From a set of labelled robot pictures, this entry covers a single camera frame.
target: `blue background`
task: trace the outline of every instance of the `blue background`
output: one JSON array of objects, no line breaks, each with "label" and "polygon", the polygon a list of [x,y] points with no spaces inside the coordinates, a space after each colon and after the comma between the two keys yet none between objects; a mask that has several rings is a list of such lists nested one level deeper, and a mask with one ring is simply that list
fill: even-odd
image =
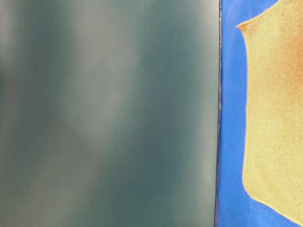
[{"label": "blue background", "polygon": [[216,227],[293,227],[251,199],[242,186],[245,139],[246,52],[236,26],[277,0],[222,0],[222,117],[218,155]]}]

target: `gray-green surface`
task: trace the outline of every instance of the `gray-green surface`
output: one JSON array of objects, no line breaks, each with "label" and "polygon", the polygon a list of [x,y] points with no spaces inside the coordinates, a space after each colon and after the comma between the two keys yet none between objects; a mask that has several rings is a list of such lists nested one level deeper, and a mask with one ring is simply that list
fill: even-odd
[{"label": "gray-green surface", "polygon": [[212,226],[218,13],[0,0],[0,226]]}]

